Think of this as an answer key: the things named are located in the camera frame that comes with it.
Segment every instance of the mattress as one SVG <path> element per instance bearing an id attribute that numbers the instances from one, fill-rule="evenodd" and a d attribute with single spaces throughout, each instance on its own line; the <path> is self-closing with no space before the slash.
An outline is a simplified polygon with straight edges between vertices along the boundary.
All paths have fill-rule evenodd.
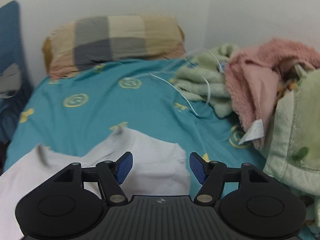
<path id="1" fill-rule="evenodd" d="M 118 126 L 127 126 L 159 140 L 178 143 L 186 152 L 191 174 L 190 195 L 201 185 L 188 160 L 197 152 L 205 160 L 229 167 L 249 162 L 263 169 L 265 159 L 251 143 L 239 146 L 243 135 L 236 114 L 219 119 L 203 102 L 187 101 L 167 82 L 142 73 L 159 72 L 172 60 L 124 60 L 97 65 L 71 79 L 44 79 L 35 89 L 7 150 L 7 170 L 36 144 L 74 156 L 84 156 Z M 178 63 L 176 70 L 183 62 Z M 139 78 L 128 78 L 140 75 Z M 171 81 L 172 74 L 156 74 Z M 237 189 L 226 183 L 225 194 Z M 314 239 L 304 228 L 300 237 Z"/>

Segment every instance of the white cloth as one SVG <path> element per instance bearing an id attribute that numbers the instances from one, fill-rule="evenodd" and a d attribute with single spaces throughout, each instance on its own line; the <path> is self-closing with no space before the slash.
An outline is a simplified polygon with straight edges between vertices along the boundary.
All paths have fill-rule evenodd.
<path id="1" fill-rule="evenodd" d="M 126 151 L 133 167 L 122 190 L 131 195 L 189 195 L 186 153 L 178 144 L 154 139 L 139 131 L 119 128 L 84 157 L 56 153 L 39 145 L 0 176 L 0 240 L 23 237 L 15 219 L 19 200 L 72 162 L 94 167 L 104 160 L 116 161 Z M 100 197 L 97 183 L 85 188 Z"/>

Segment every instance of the green blanket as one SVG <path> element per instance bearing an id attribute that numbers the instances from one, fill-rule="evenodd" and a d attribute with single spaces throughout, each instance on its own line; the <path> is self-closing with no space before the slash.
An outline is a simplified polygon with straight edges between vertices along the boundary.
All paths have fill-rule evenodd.
<path id="1" fill-rule="evenodd" d="M 230 55 L 238 49 L 233 44 L 214 47 L 210 52 L 224 65 Z M 174 85 L 189 100 L 206 101 L 208 84 L 210 105 L 219 118 L 232 113 L 230 94 L 225 88 L 225 76 L 219 71 L 219 63 L 208 51 L 187 58 L 186 63 L 176 72 Z"/>
<path id="2" fill-rule="evenodd" d="M 271 144 L 266 146 L 269 153 L 264 172 L 311 196 L 319 227 L 320 70 L 305 73 L 300 68 L 300 76 L 297 89 L 277 104 L 272 138 L 266 140 Z"/>

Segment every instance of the wall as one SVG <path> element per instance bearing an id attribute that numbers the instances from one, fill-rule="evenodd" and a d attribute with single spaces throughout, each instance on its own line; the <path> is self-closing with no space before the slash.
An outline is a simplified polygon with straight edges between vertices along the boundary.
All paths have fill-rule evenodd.
<path id="1" fill-rule="evenodd" d="M 11 0 L 0 0 L 0 6 Z M 156 13 L 176 17 L 186 33 L 186 49 L 203 45 L 210 0 L 17 0 L 21 5 L 22 38 L 31 81 L 44 78 L 41 47 L 54 28 L 96 15 Z"/>
<path id="2" fill-rule="evenodd" d="M 11 0 L 0 0 L 0 6 Z M 224 42 L 260 44 L 271 37 L 302 41 L 320 51 L 320 0 L 18 0 L 31 81 L 45 76 L 41 47 L 48 33 L 96 15 L 157 13 L 174 16 L 186 50 Z"/>
<path id="3" fill-rule="evenodd" d="M 319 6 L 320 0 L 212 0 L 204 44 L 248 46 L 283 37 L 320 51 Z"/>

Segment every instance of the fuzzy pink fabric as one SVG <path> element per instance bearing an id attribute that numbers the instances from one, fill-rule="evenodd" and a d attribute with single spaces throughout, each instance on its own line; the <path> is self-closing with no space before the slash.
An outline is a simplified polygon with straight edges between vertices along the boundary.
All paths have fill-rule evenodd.
<path id="1" fill-rule="evenodd" d="M 277 94 L 277 86 L 294 63 L 320 68 L 320 54 L 300 42 L 274 38 L 259 47 L 245 48 L 233 54 L 225 68 L 226 87 L 232 108 L 244 131 L 262 119 L 266 133 Z M 261 150 L 264 138 L 253 141 Z"/>

